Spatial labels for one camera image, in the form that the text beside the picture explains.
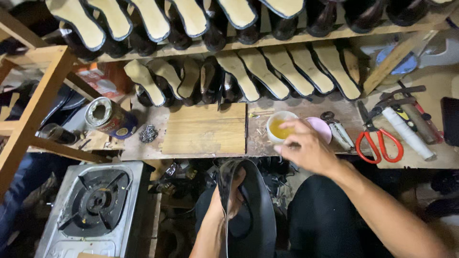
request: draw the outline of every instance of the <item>black pants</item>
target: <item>black pants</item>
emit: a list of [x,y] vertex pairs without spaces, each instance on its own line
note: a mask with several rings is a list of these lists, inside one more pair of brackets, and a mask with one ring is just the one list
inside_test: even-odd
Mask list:
[[[214,188],[206,190],[196,203],[196,233],[213,191]],[[278,252],[277,257],[363,257],[353,224],[352,204],[332,180],[319,175],[306,179],[290,202],[287,213],[291,250]],[[239,223],[238,216],[229,222],[230,228],[231,224]]]

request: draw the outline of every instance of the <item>stove burner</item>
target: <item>stove burner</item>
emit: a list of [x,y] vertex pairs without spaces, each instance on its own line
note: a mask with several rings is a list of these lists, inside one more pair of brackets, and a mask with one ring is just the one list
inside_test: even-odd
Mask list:
[[99,212],[110,206],[112,194],[107,188],[100,188],[94,191],[86,202],[86,209],[91,215],[98,215]]
[[129,177],[107,169],[78,176],[64,207],[59,230],[68,236],[102,236],[111,232],[123,214]]

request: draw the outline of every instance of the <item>nail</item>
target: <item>nail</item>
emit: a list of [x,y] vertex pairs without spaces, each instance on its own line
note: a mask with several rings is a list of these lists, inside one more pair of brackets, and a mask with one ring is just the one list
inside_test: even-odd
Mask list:
[[282,150],[282,147],[280,145],[275,145],[274,146],[274,151],[280,154],[280,151]]

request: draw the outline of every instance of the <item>pink lid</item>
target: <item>pink lid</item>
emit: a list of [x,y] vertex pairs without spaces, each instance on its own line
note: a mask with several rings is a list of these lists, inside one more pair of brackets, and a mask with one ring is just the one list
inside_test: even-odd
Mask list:
[[311,126],[319,133],[319,135],[326,143],[330,144],[331,130],[324,120],[316,117],[309,117],[306,119],[306,121],[311,124]]

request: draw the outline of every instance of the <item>tin can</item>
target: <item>tin can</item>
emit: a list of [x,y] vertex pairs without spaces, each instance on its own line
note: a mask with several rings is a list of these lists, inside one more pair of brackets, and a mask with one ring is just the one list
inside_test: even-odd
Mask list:
[[84,116],[86,123],[110,136],[124,140],[137,129],[137,118],[107,97],[93,100]]

